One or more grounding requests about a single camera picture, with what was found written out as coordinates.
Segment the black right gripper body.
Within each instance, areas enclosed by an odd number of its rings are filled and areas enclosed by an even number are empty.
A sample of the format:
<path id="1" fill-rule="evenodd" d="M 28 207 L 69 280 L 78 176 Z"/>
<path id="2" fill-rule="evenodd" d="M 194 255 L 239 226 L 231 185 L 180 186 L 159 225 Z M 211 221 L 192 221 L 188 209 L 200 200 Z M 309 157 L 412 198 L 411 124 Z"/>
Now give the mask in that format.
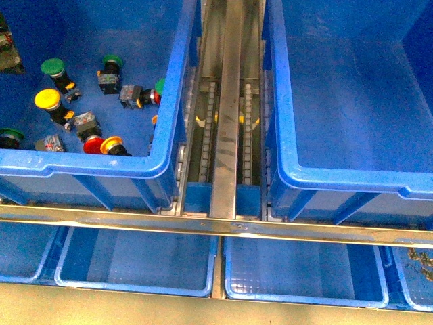
<path id="1" fill-rule="evenodd" d="M 1 73 L 25 74 L 18 50 L 15 46 L 12 32 L 3 14 L 1 14 Z"/>

